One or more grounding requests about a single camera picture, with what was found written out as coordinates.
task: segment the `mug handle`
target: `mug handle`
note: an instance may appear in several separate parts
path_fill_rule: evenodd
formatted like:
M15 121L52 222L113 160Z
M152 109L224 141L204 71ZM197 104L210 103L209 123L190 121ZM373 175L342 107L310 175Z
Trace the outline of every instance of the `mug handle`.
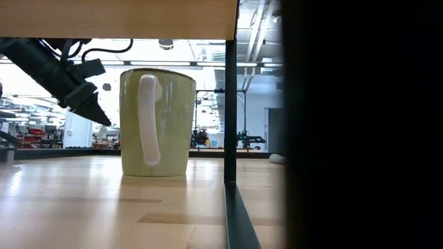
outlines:
M155 75L143 75L138 85L138 127L146 165L158 165L161 159L155 118L155 102L161 99L162 88Z

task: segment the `pillar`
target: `pillar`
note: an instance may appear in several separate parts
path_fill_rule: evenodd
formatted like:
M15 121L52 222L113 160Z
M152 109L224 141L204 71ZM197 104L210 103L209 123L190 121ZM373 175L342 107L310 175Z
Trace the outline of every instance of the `pillar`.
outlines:
M63 148L92 147L92 121L66 109Z

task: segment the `desk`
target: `desk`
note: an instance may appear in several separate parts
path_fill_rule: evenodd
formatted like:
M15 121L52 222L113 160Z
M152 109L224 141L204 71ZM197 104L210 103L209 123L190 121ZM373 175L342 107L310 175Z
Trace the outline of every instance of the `desk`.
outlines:
M105 142L94 142L92 144L94 149L120 149L120 144L109 144Z
M236 0L0 1L0 37L234 38Z
M30 144L39 145L39 148L44 148L44 145L49 145L48 148L50 149L63 148L63 141L60 139L40 139L37 142L30 142Z

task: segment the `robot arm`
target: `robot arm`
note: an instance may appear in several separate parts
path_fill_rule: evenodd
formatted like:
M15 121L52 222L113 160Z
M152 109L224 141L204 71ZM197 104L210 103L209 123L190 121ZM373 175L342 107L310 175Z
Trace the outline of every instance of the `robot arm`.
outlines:
M80 52L90 39L0 38L0 58L5 55L38 84L57 98L62 108L105 126L111 125L98 104L97 87L85 79L105 73L99 59L74 65L68 60ZM79 43L74 55L68 55L72 45ZM60 60L55 51L62 51Z

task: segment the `green mug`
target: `green mug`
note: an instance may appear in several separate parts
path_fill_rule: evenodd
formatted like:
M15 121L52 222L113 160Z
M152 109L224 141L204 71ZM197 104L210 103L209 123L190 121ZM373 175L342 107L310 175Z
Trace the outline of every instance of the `green mug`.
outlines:
M123 174L180 176L186 173L195 81L186 75L138 68L120 76Z

